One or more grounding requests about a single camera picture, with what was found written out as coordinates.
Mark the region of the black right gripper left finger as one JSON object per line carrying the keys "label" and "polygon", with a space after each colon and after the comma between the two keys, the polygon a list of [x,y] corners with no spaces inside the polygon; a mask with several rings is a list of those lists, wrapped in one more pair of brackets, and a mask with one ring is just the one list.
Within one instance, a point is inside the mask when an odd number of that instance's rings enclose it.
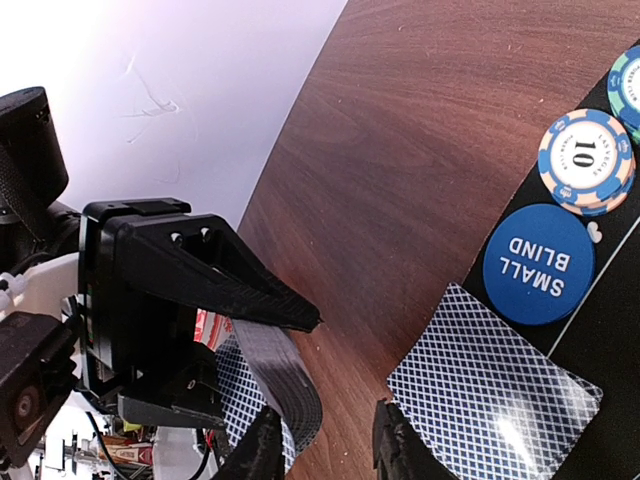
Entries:
{"label": "black right gripper left finger", "polygon": [[213,480],[272,480],[285,478],[280,415],[265,405]]}

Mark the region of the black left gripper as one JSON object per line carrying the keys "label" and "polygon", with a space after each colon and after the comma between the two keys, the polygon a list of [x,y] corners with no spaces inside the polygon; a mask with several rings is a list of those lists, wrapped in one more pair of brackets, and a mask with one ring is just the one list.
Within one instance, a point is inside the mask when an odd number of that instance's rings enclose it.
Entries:
{"label": "black left gripper", "polygon": [[93,202],[80,220],[82,385],[99,409],[148,426],[224,426],[197,309],[305,333],[318,308],[216,215],[172,199]]}

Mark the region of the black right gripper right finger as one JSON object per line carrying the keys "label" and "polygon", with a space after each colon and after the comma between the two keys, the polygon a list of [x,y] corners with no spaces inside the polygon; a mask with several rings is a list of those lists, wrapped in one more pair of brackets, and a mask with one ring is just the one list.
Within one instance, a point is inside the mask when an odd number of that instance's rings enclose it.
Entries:
{"label": "black right gripper right finger", "polygon": [[386,399],[376,404],[372,449],[378,479],[456,479],[434,457],[398,406]]}

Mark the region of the blue playing card deck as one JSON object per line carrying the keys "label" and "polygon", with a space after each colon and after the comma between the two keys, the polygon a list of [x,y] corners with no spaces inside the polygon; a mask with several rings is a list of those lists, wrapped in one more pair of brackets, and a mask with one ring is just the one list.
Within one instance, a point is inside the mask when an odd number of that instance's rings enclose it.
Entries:
{"label": "blue playing card deck", "polygon": [[229,443],[236,447],[264,406],[281,417],[284,468],[319,433],[323,407],[287,332],[244,320],[232,320],[232,333],[215,350],[218,385]]}

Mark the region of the blue card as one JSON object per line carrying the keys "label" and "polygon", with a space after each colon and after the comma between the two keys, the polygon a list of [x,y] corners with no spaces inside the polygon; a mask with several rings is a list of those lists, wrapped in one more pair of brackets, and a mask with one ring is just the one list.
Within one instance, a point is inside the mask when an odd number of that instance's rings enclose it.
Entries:
{"label": "blue card", "polygon": [[552,478],[603,399],[457,283],[387,385],[459,479]]}

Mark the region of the blue small blind button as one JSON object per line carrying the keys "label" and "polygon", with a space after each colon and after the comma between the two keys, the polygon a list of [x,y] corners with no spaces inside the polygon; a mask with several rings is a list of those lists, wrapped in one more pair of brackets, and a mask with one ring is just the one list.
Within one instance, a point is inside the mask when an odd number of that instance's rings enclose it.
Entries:
{"label": "blue small blind button", "polygon": [[542,326],[568,317],[595,275],[586,227],[567,210],[533,204],[505,218],[487,244],[482,278],[490,302],[506,319]]}

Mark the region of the white blue chips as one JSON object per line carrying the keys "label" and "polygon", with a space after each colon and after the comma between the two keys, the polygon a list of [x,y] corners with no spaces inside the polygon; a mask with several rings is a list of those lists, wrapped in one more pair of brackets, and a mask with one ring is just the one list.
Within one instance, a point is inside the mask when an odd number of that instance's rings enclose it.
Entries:
{"label": "white blue chips", "polygon": [[573,110],[543,135],[537,166],[553,199],[583,217],[618,208],[633,187],[636,161],[630,137],[610,114]]}

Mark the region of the green chips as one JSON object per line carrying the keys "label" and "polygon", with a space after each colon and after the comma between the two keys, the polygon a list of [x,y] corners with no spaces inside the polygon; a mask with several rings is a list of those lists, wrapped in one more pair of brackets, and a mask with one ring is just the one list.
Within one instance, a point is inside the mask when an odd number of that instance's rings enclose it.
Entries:
{"label": "green chips", "polygon": [[639,46],[621,54],[607,78],[607,96],[614,116],[622,123],[636,145],[639,144]]}

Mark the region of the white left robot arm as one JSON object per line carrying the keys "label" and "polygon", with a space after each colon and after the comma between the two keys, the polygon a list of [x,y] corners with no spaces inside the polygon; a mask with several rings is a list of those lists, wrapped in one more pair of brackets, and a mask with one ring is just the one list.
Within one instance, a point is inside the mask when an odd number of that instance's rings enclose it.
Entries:
{"label": "white left robot arm", "polygon": [[271,273],[221,217],[173,198],[88,204],[64,219],[68,175],[46,92],[1,99],[1,205],[10,266],[79,254],[82,377],[98,409],[138,424],[223,422],[216,357],[194,338],[199,311],[311,332],[318,309]]}

